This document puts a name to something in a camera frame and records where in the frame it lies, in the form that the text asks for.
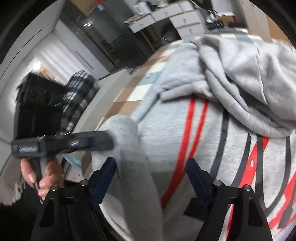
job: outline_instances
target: white desk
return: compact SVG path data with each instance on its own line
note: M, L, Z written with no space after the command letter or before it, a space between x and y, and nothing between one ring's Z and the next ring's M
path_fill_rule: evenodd
M200 10L194 9L188 1L178 1L144 16L129 27L133 33L136 33L156 22L169 18L182 39L204 34L206 26Z

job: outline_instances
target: screw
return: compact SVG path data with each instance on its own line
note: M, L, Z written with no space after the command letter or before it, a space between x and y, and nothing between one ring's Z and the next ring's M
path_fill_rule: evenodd
M88 183L89 183L89 181L87 179L83 179L80 181L81 186L86 186Z
M56 190L58 190L59 189L59 186L58 185L53 185L51 188L50 188L50 190L52 190L52 191L56 191Z
M244 190L246 190L246 191L251 191L251 190L252 190L251 186L250 186L250 185L247 185L247 184L244 185L243 188L244 188Z
M221 186L222 185L222 182L220 181L220 180L214 180L213 181L213 184L215 185L215 186Z

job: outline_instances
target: human hand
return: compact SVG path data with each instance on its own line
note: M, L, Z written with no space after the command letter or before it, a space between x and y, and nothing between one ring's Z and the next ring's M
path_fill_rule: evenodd
M20 163L20 168L22 170L22 175L25 179L25 181L33 187L34 183L37 181L37 176L29 162L28 158L22 159ZM45 174L46 176L42 178L39 182L39 190L38 195L42 198L42 200L45 199L47 193L49 192L49 189L53 185L58 185L60 188L65 187L64 185L64 178L62 176L62 166L57 162L57 159L54 158L51 160L45 168Z

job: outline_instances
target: checkered tablecloth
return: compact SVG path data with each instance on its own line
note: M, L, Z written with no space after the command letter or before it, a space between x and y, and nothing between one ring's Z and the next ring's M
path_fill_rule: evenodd
M264 41L257 35L221 34L225 39L260 44ZM143 100L149 89L157 82L165 65L180 45L191 41L192 38L178 40L161 47L150 59L134 74L131 82L121 90L113 105L100 122L100 126L111 116L130 115Z

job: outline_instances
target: white drawer cabinet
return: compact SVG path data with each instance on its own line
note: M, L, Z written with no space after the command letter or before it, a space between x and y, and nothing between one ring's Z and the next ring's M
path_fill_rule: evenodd
M170 21L175 28L201 22L197 11L185 12L176 15L174 17L171 17Z
M196 36L205 33L205 28L202 23L190 25L187 27L177 28L180 37L183 39L189 36Z
M159 9L155 12L152 12L152 16L154 17L154 19L158 22L162 19L168 18L170 16L174 16L176 14L182 13L182 9L180 7L179 4L171 4L168 7Z
M154 23L155 23L155 21L152 18L152 16L147 15L147 16L141 18L139 21L131 24L129 27L133 31L133 33L136 33L138 31L140 31L141 29L148 27L149 25L154 24Z
M182 8L182 10L184 12L189 12L189 11L192 11L193 10L193 5L189 1L179 2L179 5L181 6L181 8Z

